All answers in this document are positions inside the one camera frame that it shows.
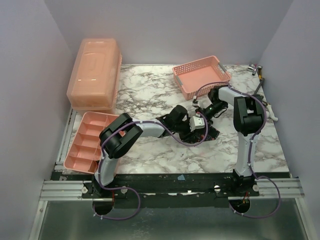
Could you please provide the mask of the dark floral necktie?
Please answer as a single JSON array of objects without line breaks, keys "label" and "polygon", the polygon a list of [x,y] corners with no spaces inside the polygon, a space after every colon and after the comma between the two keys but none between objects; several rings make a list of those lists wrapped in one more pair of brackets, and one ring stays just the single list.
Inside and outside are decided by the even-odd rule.
[{"label": "dark floral necktie", "polygon": [[209,126],[207,133],[206,128],[200,128],[192,131],[188,134],[188,136],[185,139],[185,142],[189,144],[195,144],[199,143],[201,141],[207,142],[207,141],[213,141],[219,136],[220,132],[214,128],[213,126]]}]

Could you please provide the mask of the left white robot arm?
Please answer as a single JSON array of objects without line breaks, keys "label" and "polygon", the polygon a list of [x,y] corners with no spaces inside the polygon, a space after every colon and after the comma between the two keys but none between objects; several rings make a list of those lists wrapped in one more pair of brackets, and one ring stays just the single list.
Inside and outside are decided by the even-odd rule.
[{"label": "left white robot arm", "polygon": [[119,158],[123,157],[139,138],[164,138],[171,136],[180,144],[195,147],[202,142],[215,140],[219,131],[211,126],[202,113],[189,116],[188,111],[181,105],[174,107],[170,113],[152,120],[132,118],[128,113],[119,115],[99,134],[101,160],[97,172],[93,191],[101,198],[107,197],[114,179]]}]

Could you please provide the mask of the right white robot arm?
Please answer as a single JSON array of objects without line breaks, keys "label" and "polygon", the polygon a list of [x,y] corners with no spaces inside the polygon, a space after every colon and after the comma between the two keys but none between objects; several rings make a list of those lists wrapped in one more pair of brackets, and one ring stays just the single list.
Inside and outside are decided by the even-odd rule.
[{"label": "right white robot arm", "polygon": [[208,107],[200,107],[197,96],[193,98],[192,104],[208,121],[227,109],[228,105],[233,106],[233,126],[238,135],[238,150],[232,177],[226,186],[234,195],[241,196],[255,184],[255,150],[259,134],[267,120],[265,107],[256,96],[227,85],[214,86],[207,96],[211,101]]}]

